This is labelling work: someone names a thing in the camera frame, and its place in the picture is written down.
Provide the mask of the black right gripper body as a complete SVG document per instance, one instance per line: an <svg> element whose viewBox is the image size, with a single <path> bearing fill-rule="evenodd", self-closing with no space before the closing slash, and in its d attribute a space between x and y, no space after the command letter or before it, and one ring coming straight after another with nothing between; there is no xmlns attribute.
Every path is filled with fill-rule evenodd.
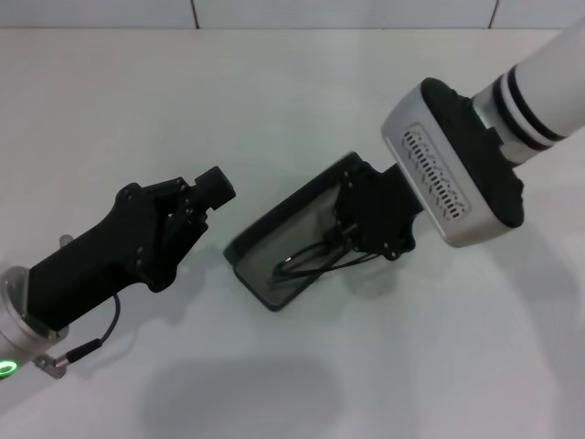
<svg viewBox="0 0 585 439"><path fill-rule="evenodd" d="M360 157L343 157L332 169L339 186L335 224L352 223L352 239L366 254L395 261L415 249L420 202L397 164L380 172Z"/></svg>

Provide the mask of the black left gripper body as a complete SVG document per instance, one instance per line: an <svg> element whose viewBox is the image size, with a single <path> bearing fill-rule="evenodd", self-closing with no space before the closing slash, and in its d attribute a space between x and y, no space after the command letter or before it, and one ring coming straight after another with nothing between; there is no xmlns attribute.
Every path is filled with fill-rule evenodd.
<svg viewBox="0 0 585 439"><path fill-rule="evenodd" d="M130 285L164 290L176 278L177 208L176 181L121 189L104 219L30 269L29 314L59 331Z"/></svg>

